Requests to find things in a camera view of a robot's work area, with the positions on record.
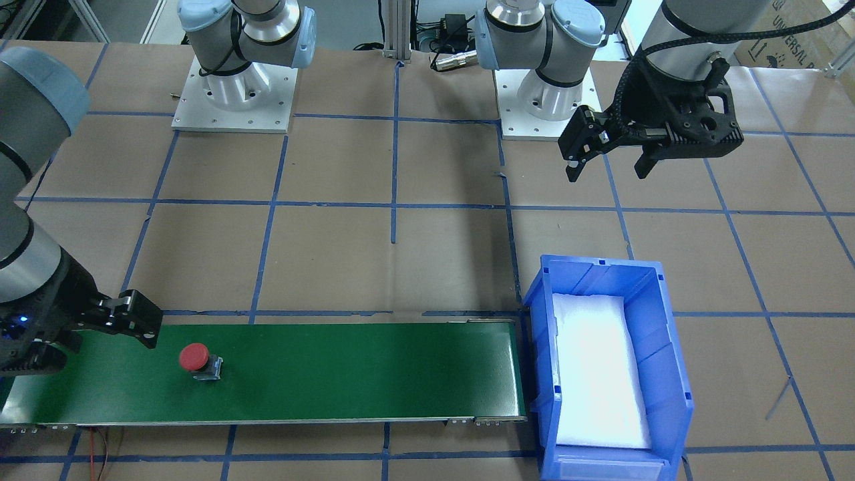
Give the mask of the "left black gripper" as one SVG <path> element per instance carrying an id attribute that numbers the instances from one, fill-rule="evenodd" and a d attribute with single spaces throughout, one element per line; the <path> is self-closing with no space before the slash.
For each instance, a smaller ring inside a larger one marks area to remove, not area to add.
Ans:
<path id="1" fill-rule="evenodd" d="M 729 67 L 726 60 L 715 59 L 702 80 L 671 78 L 647 60 L 630 69 L 624 118 L 643 133 L 643 152 L 635 162 L 639 179 L 647 179 L 660 160 L 720 158 L 742 145 L 744 134 L 725 80 Z M 611 108 L 596 112 L 577 107 L 558 139 L 568 181 L 577 182 L 586 162 L 617 146 Z"/>

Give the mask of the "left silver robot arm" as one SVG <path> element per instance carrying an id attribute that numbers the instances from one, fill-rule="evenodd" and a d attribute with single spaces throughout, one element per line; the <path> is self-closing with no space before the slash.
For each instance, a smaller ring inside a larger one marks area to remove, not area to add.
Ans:
<path id="1" fill-rule="evenodd" d="M 480 66 L 528 71 L 526 109 L 549 118 L 546 94 L 577 94 L 596 49 L 607 42 L 624 1 L 488 1 L 474 16 Z M 586 163 L 640 146 L 644 179 L 661 160 L 720 158 L 744 142 L 725 76 L 738 41 L 764 13 L 763 1 L 663 1 L 603 112 L 568 106 L 558 138 L 569 182 Z"/>

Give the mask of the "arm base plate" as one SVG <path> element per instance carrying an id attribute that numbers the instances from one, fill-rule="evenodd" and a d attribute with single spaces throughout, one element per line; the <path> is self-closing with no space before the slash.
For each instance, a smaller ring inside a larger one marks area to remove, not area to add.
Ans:
<path id="1" fill-rule="evenodd" d="M 544 82 L 532 69 L 496 70 L 494 79 L 504 139 L 554 141 L 577 107 L 601 109 L 590 72 L 569 88 Z"/>
<path id="2" fill-rule="evenodd" d="M 286 134 L 299 69 L 252 63 L 232 76 L 202 77 L 194 59 L 172 128 L 183 132 Z"/>

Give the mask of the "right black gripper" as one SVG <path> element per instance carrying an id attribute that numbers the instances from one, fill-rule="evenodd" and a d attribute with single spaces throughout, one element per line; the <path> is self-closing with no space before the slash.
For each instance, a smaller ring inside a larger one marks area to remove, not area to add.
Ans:
<path id="1" fill-rule="evenodd" d="M 67 350 L 82 345 L 74 329 L 128 335 L 146 348 L 158 344 L 163 310 L 129 289 L 118 298 L 98 292 L 94 277 L 66 251 L 45 285 L 2 304 L 3 375 L 48 375 L 61 371 Z"/>

